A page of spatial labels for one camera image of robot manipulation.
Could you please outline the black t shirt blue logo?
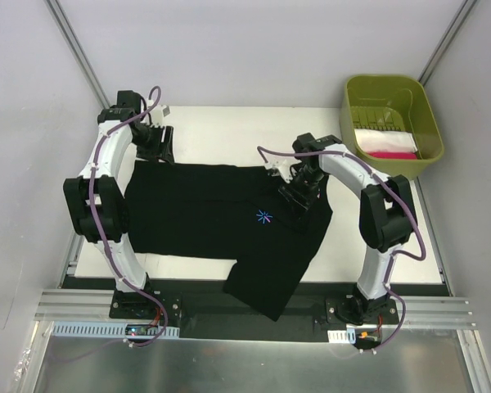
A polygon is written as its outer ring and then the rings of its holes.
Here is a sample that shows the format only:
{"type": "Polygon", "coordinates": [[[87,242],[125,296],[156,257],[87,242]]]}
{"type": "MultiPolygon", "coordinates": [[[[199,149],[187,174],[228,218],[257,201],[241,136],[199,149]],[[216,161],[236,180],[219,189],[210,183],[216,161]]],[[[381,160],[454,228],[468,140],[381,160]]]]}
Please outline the black t shirt blue logo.
{"type": "Polygon", "coordinates": [[[138,160],[126,187],[135,252],[233,260],[223,291],[277,321],[331,222],[327,180],[303,215],[260,166],[138,160]]]}

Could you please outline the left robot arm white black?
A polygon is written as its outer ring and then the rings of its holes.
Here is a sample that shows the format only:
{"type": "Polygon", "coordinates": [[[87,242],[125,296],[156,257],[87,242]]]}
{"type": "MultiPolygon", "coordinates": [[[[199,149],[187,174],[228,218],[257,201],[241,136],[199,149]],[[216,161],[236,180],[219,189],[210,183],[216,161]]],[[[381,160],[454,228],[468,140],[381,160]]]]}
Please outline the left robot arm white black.
{"type": "Polygon", "coordinates": [[[131,146],[141,160],[174,162],[173,127],[164,125],[169,110],[160,99],[158,86],[148,97],[133,90],[118,92],[116,103],[97,117],[97,140],[87,164],[63,184],[74,231],[104,255],[117,290],[134,292],[128,308],[138,318],[151,317],[157,300],[146,291],[148,275],[128,238],[128,204],[117,179],[131,146]]]}

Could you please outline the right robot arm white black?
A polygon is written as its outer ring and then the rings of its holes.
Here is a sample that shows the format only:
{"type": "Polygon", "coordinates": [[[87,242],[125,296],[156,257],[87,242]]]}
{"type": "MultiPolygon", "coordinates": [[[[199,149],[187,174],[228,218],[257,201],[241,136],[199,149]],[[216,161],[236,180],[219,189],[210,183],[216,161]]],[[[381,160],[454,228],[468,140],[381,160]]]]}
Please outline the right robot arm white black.
{"type": "Polygon", "coordinates": [[[358,228],[367,246],[363,269],[352,295],[335,310],[342,322],[370,323],[390,299],[394,257],[418,231],[410,182],[402,175],[372,168],[332,135],[315,138],[305,133],[292,148],[302,164],[297,170],[281,171],[279,192],[298,217],[307,214],[317,200],[318,184],[325,176],[339,180],[359,199],[358,228]]]}

